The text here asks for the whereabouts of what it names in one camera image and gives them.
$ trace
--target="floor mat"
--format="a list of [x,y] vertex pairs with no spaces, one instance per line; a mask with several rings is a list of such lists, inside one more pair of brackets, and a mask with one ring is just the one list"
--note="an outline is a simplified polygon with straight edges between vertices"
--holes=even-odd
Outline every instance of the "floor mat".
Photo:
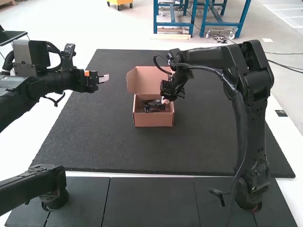
[[[97,50],[89,70],[110,74],[94,94],[73,92],[32,164],[67,170],[232,176],[237,157],[232,103],[212,73],[193,71],[186,98],[175,102],[172,128],[135,128],[134,96],[125,76],[153,66],[167,51]],[[266,149],[274,177],[295,177],[266,124]]]

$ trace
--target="blue cart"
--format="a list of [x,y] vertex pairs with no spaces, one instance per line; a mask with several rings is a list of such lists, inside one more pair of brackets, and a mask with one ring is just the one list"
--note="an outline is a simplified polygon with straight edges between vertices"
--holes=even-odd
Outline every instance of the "blue cart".
[[[170,17],[171,22],[157,22],[157,16],[159,15],[159,7],[160,6],[166,6],[170,9]],[[197,0],[194,0],[193,2],[193,14],[190,22],[184,23],[184,22],[176,22],[175,18],[175,7],[178,7],[179,10],[183,10],[183,15],[186,15],[187,7],[188,7],[188,0],[185,0],[185,3],[183,3],[183,0],[180,0],[179,4],[176,3],[159,3],[158,0],[153,1],[153,33],[157,34],[158,32],[158,26],[166,27],[166,26],[178,26],[178,27],[188,27],[189,28],[189,34],[192,36],[194,31],[194,22],[195,22],[195,16],[196,16],[196,6],[197,6]]]
[[[250,2],[251,2],[251,0],[246,0],[243,11],[242,11],[240,21],[239,22],[234,22],[234,23],[224,22],[221,18],[221,16],[224,15],[227,0],[224,0],[223,3],[215,3],[215,0],[212,0],[212,1],[205,0],[205,2],[198,2],[197,5],[204,6],[200,37],[203,37],[204,34],[206,34],[206,38],[209,37],[210,30],[208,30],[206,32],[205,31],[206,26],[229,26],[229,27],[232,27],[230,29],[229,38],[230,39],[239,38],[240,34],[241,34],[243,24],[244,24],[244,21],[245,21],[245,18],[246,18],[246,15],[247,15],[247,12],[248,12],[248,9],[250,7]],[[221,10],[220,14],[216,10],[216,8],[215,8],[216,6],[222,7],[222,10]],[[212,14],[214,15],[217,22],[207,22],[206,21],[206,16],[207,16],[208,11],[212,12]]]

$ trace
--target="yellow cart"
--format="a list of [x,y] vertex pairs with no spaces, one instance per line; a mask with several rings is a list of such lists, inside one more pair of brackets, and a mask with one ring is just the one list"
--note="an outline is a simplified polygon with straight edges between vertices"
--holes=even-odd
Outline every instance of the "yellow cart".
[[133,7],[133,0],[107,0],[107,5],[110,6],[110,4],[115,4],[117,7],[117,10],[121,10],[121,5],[129,4],[129,8]]

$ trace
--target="open cardboard box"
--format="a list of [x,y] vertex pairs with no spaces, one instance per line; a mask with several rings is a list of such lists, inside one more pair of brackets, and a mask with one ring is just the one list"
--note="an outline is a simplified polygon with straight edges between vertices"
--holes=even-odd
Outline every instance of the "open cardboard box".
[[137,66],[126,75],[127,90],[134,94],[133,116],[135,127],[172,127],[174,123],[174,104],[170,102],[166,111],[146,113],[143,100],[161,99],[161,81],[167,80],[167,74],[153,66]]

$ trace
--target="concrete floor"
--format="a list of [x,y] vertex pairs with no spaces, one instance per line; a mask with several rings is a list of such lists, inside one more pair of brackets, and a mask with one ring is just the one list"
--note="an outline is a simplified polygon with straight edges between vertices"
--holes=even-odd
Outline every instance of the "concrete floor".
[[[252,1],[241,37],[235,41],[259,39],[264,50],[268,52],[303,52],[302,34],[263,6],[273,4],[270,1],[272,0]],[[286,3],[276,0],[274,4]],[[224,20],[239,20],[243,5],[242,0],[230,0]],[[168,20],[170,17],[167,15],[160,19]],[[201,17],[196,19],[197,26],[201,25]],[[179,19],[189,21],[190,16]],[[85,3],[75,0],[28,0],[0,12],[0,22],[7,30],[28,31],[31,39],[50,41],[60,49],[66,43],[75,43],[77,56],[74,63],[78,68],[85,68],[95,50],[102,48],[184,50],[217,45],[212,39],[200,38],[198,29],[194,30],[194,37],[189,41],[151,40],[152,1],[145,0],[134,0],[133,9],[125,7],[120,12],[114,6],[107,7],[104,0]],[[262,38],[270,38],[273,42],[265,43]],[[0,48],[5,55],[10,50],[10,45]],[[268,58],[302,68],[302,55],[268,55]],[[52,63],[55,64],[56,61],[57,57],[52,56]],[[303,134],[303,75],[276,65],[272,65],[272,70],[275,75],[272,94]],[[28,168],[70,94],[67,92],[67,97],[60,102],[58,108],[54,108],[48,100],[41,100],[30,112],[0,134],[0,180],[20,174]],[[303,139],[289,119],[276,116],[273,110],[281,106],[273,97],[270,100],[267,122],[297,175],[294,180],[279,180],[279,185],[298,225],[303,226],[303,218],[300,219],[303,217],[300,202],[303,201],[300,156]],[[0,218],[0,226],[3,226],[7,217],[8,215]]]

